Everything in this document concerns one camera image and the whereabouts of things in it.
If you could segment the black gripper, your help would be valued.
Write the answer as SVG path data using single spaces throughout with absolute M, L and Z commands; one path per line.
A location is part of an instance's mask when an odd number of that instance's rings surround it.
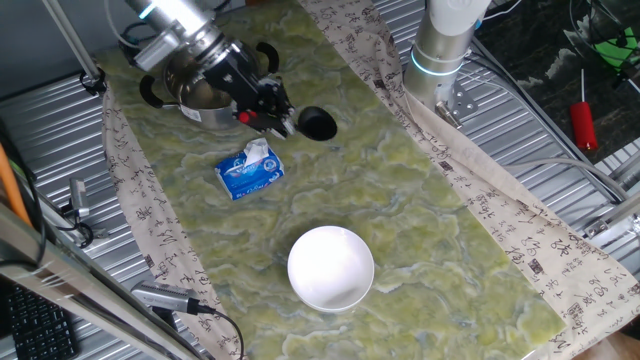
M 228 94 L 238 111 L 267 113 L 266 100 L 261 93 L 263 75 L 259 61 L 243 42 L 213 42 L 202 52 L 202 75 L 208 84 Z M 269 95 L 273 113 L 279 117 L 257 116 L 249 119 L 249 126 L 260 133 L 272 133 L 280 139 L 295 134 L 292 120 L 295 107 L 291 104 L 281 78 L 270 85 Z

